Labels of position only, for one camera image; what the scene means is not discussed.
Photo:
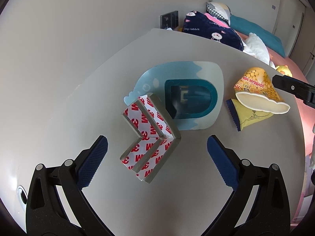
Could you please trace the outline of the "blue whale blister package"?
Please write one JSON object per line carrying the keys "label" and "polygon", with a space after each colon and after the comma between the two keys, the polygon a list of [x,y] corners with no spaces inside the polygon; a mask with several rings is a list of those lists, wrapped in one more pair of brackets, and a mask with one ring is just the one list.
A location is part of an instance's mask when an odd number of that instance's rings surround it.
{"label": "blue whale blister package", "polygon": [[175,61],[148,69],[124,97],[156,95],[180,131],[211,127],[221,110],[224,78],[219,65],[209,61]]}

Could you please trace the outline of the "yellow soybean milk bag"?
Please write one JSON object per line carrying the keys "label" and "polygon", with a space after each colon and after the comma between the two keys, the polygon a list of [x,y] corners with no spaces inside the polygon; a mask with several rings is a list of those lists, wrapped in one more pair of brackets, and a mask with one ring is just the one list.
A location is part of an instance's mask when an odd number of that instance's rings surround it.
{"label": "yellow soybean milk bag", "polygon": [[249,68],[234,85],[234,91],[236,99],[249,109],[272,114],[285,114],[290,110],[263,68]]}

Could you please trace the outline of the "white goose plush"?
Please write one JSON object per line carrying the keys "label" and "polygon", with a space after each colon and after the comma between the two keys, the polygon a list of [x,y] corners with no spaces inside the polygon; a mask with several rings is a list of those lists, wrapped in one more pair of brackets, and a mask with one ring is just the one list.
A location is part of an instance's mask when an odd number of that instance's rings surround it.
{"label": "white goose plush", "polygon": [[244,53],[253,56],[254,58],[275,69],[275,65],[270,59],[270,54],[267,47],[255,33],[249,33],[248,38],[243,41],[243,46]]}

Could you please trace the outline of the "small yellow snack packet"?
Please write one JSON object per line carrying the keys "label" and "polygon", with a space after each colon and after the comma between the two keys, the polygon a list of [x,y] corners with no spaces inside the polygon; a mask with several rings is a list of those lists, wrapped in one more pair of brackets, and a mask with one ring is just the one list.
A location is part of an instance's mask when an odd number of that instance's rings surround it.
{"label": "small yellow snack packet", "polygon": [[226,105],[236,125],[236,129],[239,132],[247,126],[261,122],[273,116],[270,112],[249,109],[242,105],[237,99],[226,100]]}

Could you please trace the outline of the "grey corner guard with tape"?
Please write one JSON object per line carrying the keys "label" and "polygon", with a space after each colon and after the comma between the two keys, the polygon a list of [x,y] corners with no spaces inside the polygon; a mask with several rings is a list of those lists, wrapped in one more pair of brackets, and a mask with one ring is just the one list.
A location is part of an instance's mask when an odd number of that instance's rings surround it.
{"label": "grey corner guard with tape", "polygon": [[136,98],[122,116],[137,138],[120,160],[139,180],[150,183],[179,144],[181,134],[160,99],[152,93]]}

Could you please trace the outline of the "black wall socket panel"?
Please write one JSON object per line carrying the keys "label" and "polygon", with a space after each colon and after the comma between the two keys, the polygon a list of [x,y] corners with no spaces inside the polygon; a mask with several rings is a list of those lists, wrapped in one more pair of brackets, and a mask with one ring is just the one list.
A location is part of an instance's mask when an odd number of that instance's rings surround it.
{"label": "black wall socket panel", "polygon": [[179,26],[178,11],[172,11],[160,16],[160,28],[174,30]]}

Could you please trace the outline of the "yellow chick plush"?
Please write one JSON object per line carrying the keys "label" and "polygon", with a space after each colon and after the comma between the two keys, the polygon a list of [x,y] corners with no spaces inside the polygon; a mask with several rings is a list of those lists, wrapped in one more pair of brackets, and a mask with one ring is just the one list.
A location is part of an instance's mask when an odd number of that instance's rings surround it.
{"label": "yellow chick plush", "polygon": [[292,72],[288,68],[288,65],[277,65],[275,67],[275,69],[276,69],[276,71],[278,71],[282,75],[285,75],[285,76],[288,76],[288,77],[292,77],[293,76]]}

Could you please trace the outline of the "teal pillow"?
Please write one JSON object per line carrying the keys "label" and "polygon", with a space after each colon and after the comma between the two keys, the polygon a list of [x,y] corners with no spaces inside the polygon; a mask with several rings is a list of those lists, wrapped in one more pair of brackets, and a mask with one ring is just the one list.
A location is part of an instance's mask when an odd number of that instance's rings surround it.
{"label": "teal pillow", "polygon": [[256,34],[267,47],[275,51],[283,58],[286,57],[280,38],[265,30],[258,24],[248,21],[244,18],[231,15],[230,27],[246,36],[249,36],[251,32]]}

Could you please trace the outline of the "navy rabbit blanket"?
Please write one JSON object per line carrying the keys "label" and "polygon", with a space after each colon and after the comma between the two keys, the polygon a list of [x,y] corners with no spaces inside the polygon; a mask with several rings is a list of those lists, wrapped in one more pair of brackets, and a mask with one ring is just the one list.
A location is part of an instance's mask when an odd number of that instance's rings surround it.
{"label": "navy rabbit blanket", "polygon": [[244,50],[241,37],[232,28],[221,27],[198,11],[186,14],[182,32],[217,41],[240,51]]}

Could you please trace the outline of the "pink clothing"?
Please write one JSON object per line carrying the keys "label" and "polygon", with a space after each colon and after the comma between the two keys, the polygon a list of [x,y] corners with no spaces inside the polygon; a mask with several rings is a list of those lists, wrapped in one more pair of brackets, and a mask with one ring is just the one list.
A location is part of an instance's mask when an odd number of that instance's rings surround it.
{"label": "pink clothing", "polygon": [[227,23],[225,23],[225,22],[223,22],[223,21],[217,19],[216,17],[211,16],[209,13],[205,13],[205,16],[206,16],[210,21],[216,23],[217,25],[219,25],[219,26],[221,26],[221,27],[230,28],[230,26],[229,26]]}

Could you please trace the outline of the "checkered patchwork pillow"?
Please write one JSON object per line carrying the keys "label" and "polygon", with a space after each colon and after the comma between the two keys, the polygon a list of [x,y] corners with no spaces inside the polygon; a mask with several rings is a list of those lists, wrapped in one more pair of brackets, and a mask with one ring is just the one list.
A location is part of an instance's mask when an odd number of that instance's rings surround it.
{"label": "checkered patchwork pillow", "polygon": [[231,10],[227,5],[214,1],[207,2],[206,10],[211,16],[217,18],[218,20],[225,22],[227,25],[231,24]]}

